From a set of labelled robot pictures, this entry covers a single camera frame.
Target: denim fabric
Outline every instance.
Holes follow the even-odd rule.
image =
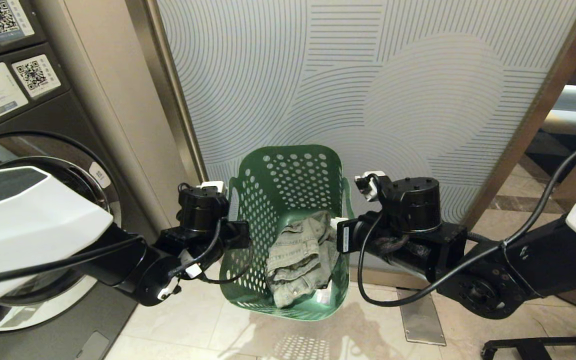
[[[339,253],[327,211],[281,230],[266,260],[266,280],[277,308],[291,305],[329,283]]]

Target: black metal bracket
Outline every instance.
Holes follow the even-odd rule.
[[[576,346],[576,337],[530,337],[525,339],[491,340],[481,350],[483,360],[493,360],[498,349],[516,348],[522,360],[551,360],[546,346]]]

